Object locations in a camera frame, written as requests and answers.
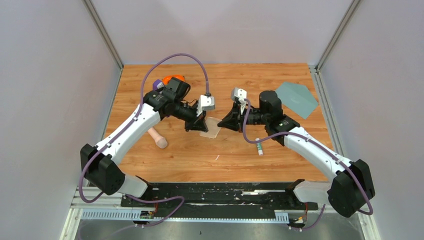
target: white wall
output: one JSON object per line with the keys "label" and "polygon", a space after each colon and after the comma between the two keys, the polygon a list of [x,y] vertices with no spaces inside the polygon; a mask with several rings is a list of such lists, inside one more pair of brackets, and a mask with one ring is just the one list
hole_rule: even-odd
{"label": "white wall", "polygon": [[371,168],[384,240],[422,239],[424,1],[365,0],[322,70],[348,155]]}
{"label": "white wall", "polygon": [[[309,63],[351,0],[92,0],[126,64],[178,53],[206,63]],[[182,57],[169,63],[192,63]]]}
{"label": "white wall", "polygon": [[120,72],[80,0],[1,0],[0,36],[0,239],[58,239]]}

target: peach-colored tube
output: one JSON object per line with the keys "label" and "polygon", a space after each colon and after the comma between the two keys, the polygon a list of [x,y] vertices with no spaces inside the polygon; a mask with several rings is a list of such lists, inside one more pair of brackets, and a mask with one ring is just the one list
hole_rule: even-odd
{"label": "peach-colored tube", "polygon": [[153,138],[154,142],[159,148],[164,149],[168,146],[167,140],[163,136],[161,136],[153,127],[147,130],[147,132],[148,134],[150,134],[150,136]]}

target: teal paper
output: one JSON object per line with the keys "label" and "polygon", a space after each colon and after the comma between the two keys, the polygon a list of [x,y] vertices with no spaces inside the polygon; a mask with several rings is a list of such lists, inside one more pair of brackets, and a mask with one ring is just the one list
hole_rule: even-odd
{"label": "teal paper", "polygon": [[305,85],[283,82],[281,86],[275,90],[282,104],[287,106],[293,112],[301,116],[303,119],[314,111],[318,106],[317,100],[312,96],[311,92]]}

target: wood surface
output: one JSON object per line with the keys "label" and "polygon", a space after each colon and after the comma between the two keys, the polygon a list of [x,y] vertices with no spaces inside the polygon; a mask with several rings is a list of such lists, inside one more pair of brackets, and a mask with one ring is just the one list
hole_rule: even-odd
{"label": "wood surface", "polygon": [[[151,65],[126,65],[113,103],[106,134],[111,134],[136,109],[140,101],[141,81]],[[231,109],[231,90],[247,91],[253,106],[259,106],[259,93],[275,90],[283,82],[302,84],[318,100],[306,64],[206,64],[210,92],[215,97],[214,111],[208,117],[222,119]],[[185,76],[191,85],[187,101],[205,93],[205,79],[196,64],[163,64],[148,77],[144,93],[152,83],[168,75]],[[320,106],[306,119],[283,107],[284,113],[298,121],[317,140],[332,148]],[[243,139],[242,133],[222,128],[214,139],[198,131],[185,132],[184,122],[175,117],[163,119],[155,129],[166,138],[168,146],[160,149],[149,134],[125,155],[120,168],[130,175],[150,182],[278,182],[307,179],[326,181],[325,176],[296,152],[276,141],[262,143],[263,156],[255,144]],[[247,126],[249,139],[266,137],[264,126]]]}

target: gray floor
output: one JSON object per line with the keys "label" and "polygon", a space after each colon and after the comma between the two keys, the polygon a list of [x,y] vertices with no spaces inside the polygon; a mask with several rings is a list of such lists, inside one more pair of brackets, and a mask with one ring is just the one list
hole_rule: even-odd
{"label": "gray floor", "polygon": [[[317,214],[308,214],[312,224]],[[82,220],[82,240],[364,240],[358,216],[344,218],[337,213],[326,213],[320,223],[304,232],[288,230],[282,224],[164,222],[147,228],[130,228],[111,233],[130,225],[122,220]]]}

